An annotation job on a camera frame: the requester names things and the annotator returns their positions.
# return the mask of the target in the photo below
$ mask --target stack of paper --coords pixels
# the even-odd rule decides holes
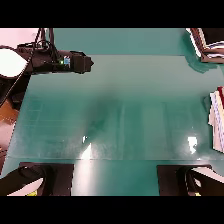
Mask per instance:
[[[213,126],[213,149],[224,153],[224,87],[210,93],[209,124]]]
[[[224,28],[186,28],[202,62],[224,64]]]

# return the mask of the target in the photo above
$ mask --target brown floor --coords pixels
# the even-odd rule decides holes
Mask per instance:
[[[17,117],[18,111],[13,110],[6,101],[0,108],[0,174]]]

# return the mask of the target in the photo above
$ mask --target green table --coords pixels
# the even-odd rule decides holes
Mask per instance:
[[[147,42],[138,29],[112,30],[81,30],[99,41],[90,46],[91,35],[81,38],[80,29],[56,29],[61,49],[78,50],[75,37],[95,64],[84,75],[31,78],[2,176],[22,161],[74,163],[72,195],[158,195],[158,164],[210,163],[224,175],[224,155],[212,149],[207,124],[208,95],[224,85],[222,67],[198,62],[189,40],[181,40],[183,29],[140,29]],[[102,32],[108,44],[98,48]]]

